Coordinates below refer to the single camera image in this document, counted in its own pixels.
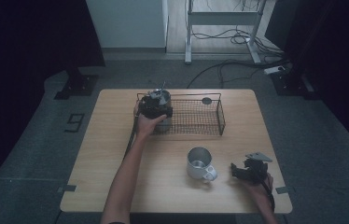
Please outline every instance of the human arm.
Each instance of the human arm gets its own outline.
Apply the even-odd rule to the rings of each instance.
[[[136,137],[111,184],[105,202],[101,224],[108,224],[110,222],[130,223],[129,214],[131,212],[143,149],[155,126],[164,119],[166,119],[166,115],[162,115],[156,119],[148,119],[142,114],[139,115]]]
[[[268,173],[268,177],[264,180],[265,184],[270,190],[272,190],[273,177]],[[268,197],[267,191],[260,184],[253,184],[250,181],[241,180],[242,185],[250,193],[251,198],[259,210],[259,213],[264,219],[266,224],[277,224],[276,217],[274,216],[271,201]]]

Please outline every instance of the table surface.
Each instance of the table surface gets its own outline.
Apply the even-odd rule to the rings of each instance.
[[[102,212],[133,126],[137,93],[149,90],[102,90],[78,152],[61,202],[64,212]],[[285,187],[256,95],[251,90],[168,90],[171,94],[221,93],[226,127],[223,135],[166,134],[150,137],[144,150],[133,197],[136,213],[256,213],[239,180],[230,173],[233,162],[243,168],[245,155],[262,152],[273,162],[268,172],[273,187]],[[205,147],[212,154],[218,178],[208,184],[187,174],[187,154]],[[273,190],[275,213],[290,213],[287,193]]]

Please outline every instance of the metal rack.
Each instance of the metal rack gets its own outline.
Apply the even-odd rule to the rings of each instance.
[[[191,64],[191,27],[193,25],[253,25],[253,31],[250,38],[246,39],[247,48],[251,54],[251,57],[253,58],[254,63],[261,63],[261,59],[257,53],[255,39],[266,1],[267,0],[262,0],[261,7],[255,12],[193,12],[193,0],[188,0],[185,63]]]
[[[221,93],[173,94],[173,116],[158,124],[154,134],[196,133],[222,135],[225,128]]]

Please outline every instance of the metal mesh basket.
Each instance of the metal mesh basket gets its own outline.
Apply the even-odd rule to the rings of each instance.
[[[144,94],[137,94],[138,99]],[[225,128],[221,93],[173,94],[173,116],[157,125],[154,134],[222,135]]]

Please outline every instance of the floor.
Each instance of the floor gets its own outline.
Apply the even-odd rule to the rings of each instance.
[[[92,96],[54,100],[67,80],[65,72],[46,80],[46,93],[34,117],[0,169],[0,223],[98,223],[98,213],[61,213],[62,188],[76,160],[94,104],[102,89],[155,89],[166,80],[168,89],[184,89],[205,68],[228,56],[198,56],[185,65],[182,55],[110,54],[106,67],[82,68],[99,75]],[[247,57],[236,57],[247,61]],[[293,211],[278,214],[281,223],[349,223],[349,133],[321,101],[278,96],[261,70],[231,65],[224,78],[235,79],[225,89],[256,93],[272,145],[289,190]],[[216,69],[191,85],[218,89]],[[77,133],[67,121],[84,114]],[[133,215],[138,223],[262,223],[259,215]]]

